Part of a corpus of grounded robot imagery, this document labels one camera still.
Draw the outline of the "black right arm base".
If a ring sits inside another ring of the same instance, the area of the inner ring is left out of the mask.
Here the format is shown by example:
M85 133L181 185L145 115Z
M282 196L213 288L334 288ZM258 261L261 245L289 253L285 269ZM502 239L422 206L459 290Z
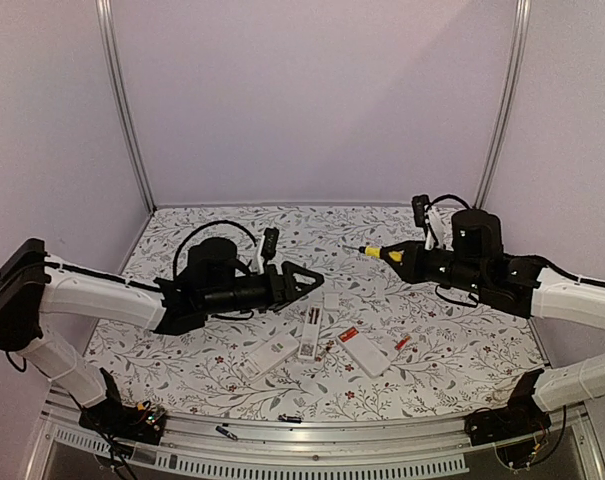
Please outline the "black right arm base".
M542 432L550 427L549 414L532 400L511 402L500 408L483 407L464 417L464 432L473 446Z

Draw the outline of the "yellow handled screwdriver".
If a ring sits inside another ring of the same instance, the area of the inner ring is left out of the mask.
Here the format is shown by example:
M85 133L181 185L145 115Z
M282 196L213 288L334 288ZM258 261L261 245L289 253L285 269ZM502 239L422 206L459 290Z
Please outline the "yellow handled screwdriver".
M401 252L398 251L386 251L384 248L382 247L374 247L374 246L360 246L360 247L353 247L353 246L345 246L346 249L349 250L354 250L357 251L363 255L369 256L369 257L373 257L373 258L378 258L378 259L382 259L382 258L386 258L388 257L390 260L394 261L394 262L400 262L402 260L403 254Z

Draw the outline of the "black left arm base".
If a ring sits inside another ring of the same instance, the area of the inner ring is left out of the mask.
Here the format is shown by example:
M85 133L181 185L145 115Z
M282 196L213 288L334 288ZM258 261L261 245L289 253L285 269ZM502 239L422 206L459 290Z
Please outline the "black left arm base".
M129 406L107 398L95 406L82 407L79 425L104 436L159 445L166 420L166 410L149 401Z

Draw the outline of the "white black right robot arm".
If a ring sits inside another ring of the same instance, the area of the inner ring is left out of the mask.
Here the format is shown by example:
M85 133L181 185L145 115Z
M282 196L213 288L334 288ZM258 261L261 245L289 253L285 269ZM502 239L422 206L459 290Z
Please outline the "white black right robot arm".
M445 247L434 201L412 200L422 241L382 247L377 257L408 284L431 282L468 293L472 303L516 317L560 319L605 331L605 281L572 274L539 255L505 253L500 219L464 204L451 217L452 245ZM569 366L523 374L507 389L499 427L519 436L538 412L605 396L605 353Z

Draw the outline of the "white remote control with batteries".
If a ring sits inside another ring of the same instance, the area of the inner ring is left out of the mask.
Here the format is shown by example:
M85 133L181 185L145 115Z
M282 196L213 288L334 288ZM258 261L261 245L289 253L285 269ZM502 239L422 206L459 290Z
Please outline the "white remote control with batteries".
M303 322L297 357L303 362L314 361L317 354L323 307L316 303L308 307Z

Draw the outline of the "white air conditioner remote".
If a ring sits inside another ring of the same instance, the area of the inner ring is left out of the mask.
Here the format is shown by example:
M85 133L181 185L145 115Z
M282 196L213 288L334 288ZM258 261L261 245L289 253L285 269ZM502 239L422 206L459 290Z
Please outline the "white air conditioner remote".
M238 370L248 382L255 382L297 352L300 342L290 333L279 333L246 355Z

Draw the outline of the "small white battery cover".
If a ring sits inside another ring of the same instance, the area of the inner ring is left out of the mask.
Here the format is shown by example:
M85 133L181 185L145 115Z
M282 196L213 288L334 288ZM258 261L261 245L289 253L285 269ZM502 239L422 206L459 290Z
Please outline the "small white battery cover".
M334 292L325 293L324 307L328 310L337 310L339 308L339 294Z

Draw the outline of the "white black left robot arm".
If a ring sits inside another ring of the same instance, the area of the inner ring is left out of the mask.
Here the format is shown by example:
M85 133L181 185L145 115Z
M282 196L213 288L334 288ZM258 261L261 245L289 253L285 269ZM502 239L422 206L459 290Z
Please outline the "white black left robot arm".
M319 289L324 277L290 261L272 263L279 231L254 238L255 257L243 262L230 239L184 239L168 279L150 283L67 263L41 239L26 240L0 268L0 351L15 353L62 386L82 411L110 434L130 426L113 377L84 361L63 337L44 326L44 314L74 314L117 321L158 335L180 336L212 316L278 312Z

